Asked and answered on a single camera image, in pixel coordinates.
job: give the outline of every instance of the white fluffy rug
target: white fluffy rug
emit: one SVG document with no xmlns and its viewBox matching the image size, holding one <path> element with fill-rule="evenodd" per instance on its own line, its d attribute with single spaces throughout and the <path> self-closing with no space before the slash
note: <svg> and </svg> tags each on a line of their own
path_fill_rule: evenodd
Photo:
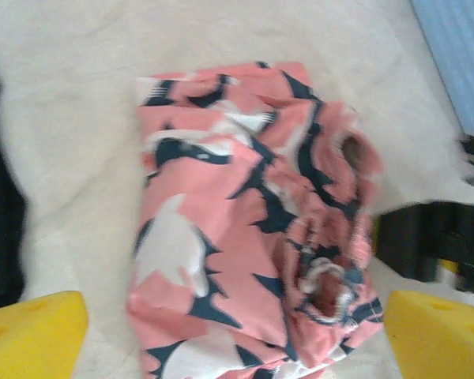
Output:
<svg viewBox="0 0 474 379">
<path fill-rule="evenodd" d="M 302 61 L 322 98 L 359 111 L 387 169 L 377 210 L 474 202 L 404 0 L 0 0 L 0 137 L 30 200 L 25 297 L 83 291 L 76 378 L 137 377 L 123 313 L 142 184 L 134 78 L 253 60 Z M 405 283 L 379 262 L 371 274 L 385 297 Z M 360 377 L 400 377 L 384 333 L 334 371 L 354 377 L 355 360 Z"/>
</svg>

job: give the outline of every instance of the pink fabric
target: pink fabric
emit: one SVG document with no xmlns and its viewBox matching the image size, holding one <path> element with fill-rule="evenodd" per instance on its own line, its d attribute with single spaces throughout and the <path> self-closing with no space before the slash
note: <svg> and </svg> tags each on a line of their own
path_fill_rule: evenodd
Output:
<svg viewBox="0 0 474 379">
<path fill-rule="evenodd" d="M 365 271 L 382 166 L 353 109 L 315 97 L 299 63 L 141 78 L 137 96 L 147 183 L 127 311 L 144 378 L 272 378 L 382 327 Z M 342 272 L 315 295 L 299 289 L 308 242 Z"/>
</svg>

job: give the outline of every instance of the white pattern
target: white pattern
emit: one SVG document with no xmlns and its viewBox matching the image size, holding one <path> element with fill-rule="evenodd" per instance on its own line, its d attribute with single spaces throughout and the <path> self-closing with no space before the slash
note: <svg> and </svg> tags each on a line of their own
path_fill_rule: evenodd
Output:
<svg viewBox="0 0 474 379">
<path fill-rule="evenodd" d="M 239 113 L 241 110 L 230 100 L 219 100 L 216 101 L 209 109 L 214 109 L 224 112 L 235 112 Z"/>
<path fill-rule="evenodd" d="M 142 105 L 151 95 L 152 91 L 162 80 L 154 77 L 138 77 L 135 85 L 135 101 L 138 106 Z"/>
<path fill-rule="evenodd" d="M 190 144 L 192 146 L 198 146 L 214 156 L 231 156 L 231 141 L 228 139 L 219 139 L 211 144 Z"/>
<path fill-rule="evenodd" d="M 181 343 L 164 363 L 163 379 L 216 379 L 243 365 L 235 341 L 227 330 L 208 324 L 207 334 Z"/>
<path fill-rule="evenodd" d="M 184 74 L 183 77 L 176 77 L 177 81 L 192 81 L 195 77 L 197 77 L 198 73 L 196 71 L 189 71 Z"/>
<path fill-rule="evenodd" d="M 173 284 L 193 287 L 201 297 L 209 291 L 203 273 L 205 246 L 193 223 L 177 212 L 185 196 L 182 193 L 171 197 L 156 214 L 137 252 L 136 284 L 151 273 L 160 272 Z M 192 283 L 186 283 L 181 270 L 190 276 Z"/>
<path fill-rule="evenodd" d="M 233 122 L 241 125 L 248 133 L 251 133 L 254 136 L 258 135 L 263 130 L 267 122 L 273 120 L 273 116 L 270 113 L 242 114 L 229 112 L 226 116 Z"/>
<path fill-rule="evenodd" d="M 253 147 L 253 141 L 251 140 L 250 134 L 240 127 L 239 124 L 231 122 L 228 119 L 221 120 L 214 124 L 211 131 L 214 133 L 230 135 L 248 148 Z"/>
<path fill-rule="evenodd" d="M 240 80 L 237 79 L 236 77 L 228 77 L 228 83 L 231 85 L 239 85 Z"/>
<path fill-rule="evenodd" d="M 155 87 L 149 92 L 149 98 L 151 97 L 162 97 L 167 93 L 167 89 L 163 87 Z"/>
<path fill-rule="evenodd" d="M 298 173 L 300 172 L 298 158 L 299 149 L 300 145 L 304 141 L 308 129 L 309 125 L 304 125 L 303 127 L 301 125 L 297 125 L 293 129 L 292 134 L 290 134 L 286 144 L 280 148 L 274 149 L 274 152 L 280 156 L 284 156 L 288 161 L 288 166 Z"/>
</svg>

